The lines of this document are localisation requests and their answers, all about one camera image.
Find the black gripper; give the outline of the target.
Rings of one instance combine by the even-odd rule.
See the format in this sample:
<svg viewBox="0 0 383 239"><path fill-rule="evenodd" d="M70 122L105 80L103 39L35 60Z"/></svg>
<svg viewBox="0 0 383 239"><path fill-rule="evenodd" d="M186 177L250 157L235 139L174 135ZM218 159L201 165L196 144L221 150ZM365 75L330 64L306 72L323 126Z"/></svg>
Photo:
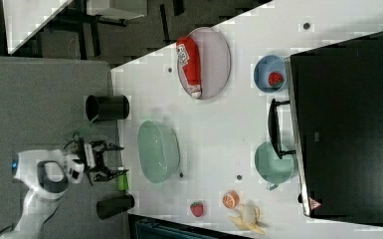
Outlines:
<svg viewBox="0 0 383 239"><path fill-rule="evenodd" d="M103 161L105 151L122 151L123 146L104 140L86 143L83 138L76 141L76 154L84 164L84 174L89 182L111 181L127 173L127 169L106 169Z"/></svg>

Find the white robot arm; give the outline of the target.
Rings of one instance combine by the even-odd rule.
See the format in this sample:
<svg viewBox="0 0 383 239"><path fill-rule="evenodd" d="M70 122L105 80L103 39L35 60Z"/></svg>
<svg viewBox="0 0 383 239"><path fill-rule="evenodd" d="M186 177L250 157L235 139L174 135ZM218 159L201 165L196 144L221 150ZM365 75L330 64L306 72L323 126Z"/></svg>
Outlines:
<svg viewBox="0 0 383 239"><path fill-rule="evenodd" d="M56 213L71 184L83 178L89 183L110 181L126 173L104 164L107 151L122 151L123 147L105 140L86 142L79 137L62 149L25 150L12 163L13 178L28 187L22 213L0 239L38 239L43 225Z"/></svg>

